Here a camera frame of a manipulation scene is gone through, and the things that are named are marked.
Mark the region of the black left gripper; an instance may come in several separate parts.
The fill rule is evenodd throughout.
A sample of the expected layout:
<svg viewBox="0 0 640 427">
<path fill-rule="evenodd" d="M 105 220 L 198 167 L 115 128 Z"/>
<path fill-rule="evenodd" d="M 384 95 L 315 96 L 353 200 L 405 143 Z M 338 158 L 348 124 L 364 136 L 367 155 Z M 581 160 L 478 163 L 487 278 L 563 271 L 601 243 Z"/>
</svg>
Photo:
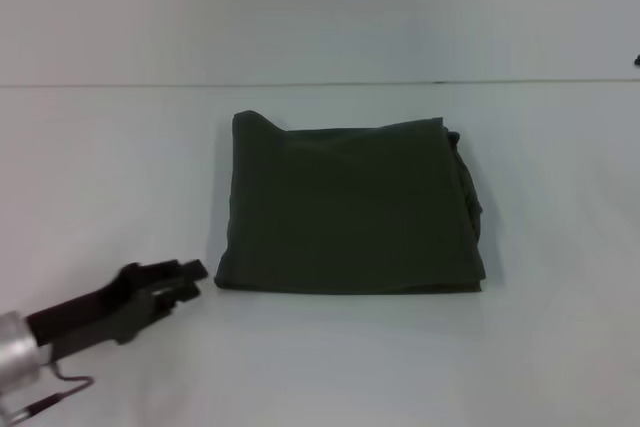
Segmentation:
<svg viewBox="0 0 640 427">
<path fill-rule="evenodd" d="M 121 268 L 106 286 L 26 317 L 40 346 L 95 327 L 107 340 L 124 344 L 166 316 L 178 303 L 200 296 L 195 284 L 209 273 L 200 260 L 169 260 Z"/>
</svg>

